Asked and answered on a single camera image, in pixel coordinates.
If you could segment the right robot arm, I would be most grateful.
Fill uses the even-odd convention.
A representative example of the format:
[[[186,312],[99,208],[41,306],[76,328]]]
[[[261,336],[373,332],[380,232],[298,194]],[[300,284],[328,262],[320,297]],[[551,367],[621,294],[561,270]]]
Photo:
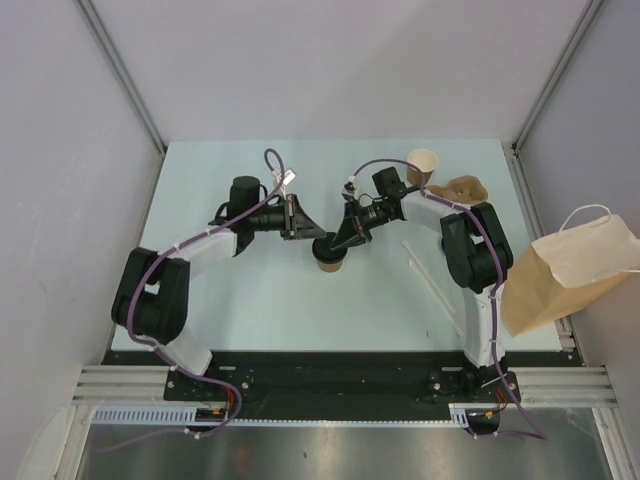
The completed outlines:
[[[470,370],[461,376],[463,393],[484,401],[506,378],[500,333],[500,301],[513,254],[494,207],[465,206],[438,197],[424,185],[409,186],[389,167],[373,176],[378,197],[360,203],[355,178],[344,184],[343,220],[331,240],[330,252],[344,252],[372,240],[371,230],[395,220],[428,227],[441,236],[447,268],[464,294],[464,355]]]

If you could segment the brown paper cup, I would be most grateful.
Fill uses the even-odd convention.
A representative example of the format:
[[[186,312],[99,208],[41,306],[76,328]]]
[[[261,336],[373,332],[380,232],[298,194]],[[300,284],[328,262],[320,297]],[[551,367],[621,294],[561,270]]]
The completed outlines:
[[[426,185],[439,165],[438,156],[428,149],[415,149],[407,156],[407,181],[413,186]]]
[[[343,259],[325,261],[323,259],[316,260],[318,267],[325,273],[335,273],[340,270],[343,265]]]

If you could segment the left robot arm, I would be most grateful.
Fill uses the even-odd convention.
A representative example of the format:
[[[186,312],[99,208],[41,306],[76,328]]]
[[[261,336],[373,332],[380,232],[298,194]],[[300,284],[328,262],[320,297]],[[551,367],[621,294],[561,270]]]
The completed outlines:
[[[112,321],[133,341],[188,372],[185,385],[202,400],[219,392],[221,376],[209,368],[210,349],[187,327],[191,281],[244,252],[257,232],[275,231],[284,240],[326,236],[296,195],[278,193],[270,204],[267,197],[260,197],[262,190],[257,178],[236,177],[223,205],[226,214],[217,214],[204,232],[163,251],[132,250],[111,307]]]

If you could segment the black cup lid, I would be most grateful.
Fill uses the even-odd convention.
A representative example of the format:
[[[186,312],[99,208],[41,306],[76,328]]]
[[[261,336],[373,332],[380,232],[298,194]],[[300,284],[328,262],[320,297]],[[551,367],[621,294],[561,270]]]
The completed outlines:
[[[316,238],[312,243],[312,254],[314,258],[323,264],[336,264],[342,262],[347,255],[347,249],[331,248],[332,239],[329,236]]]

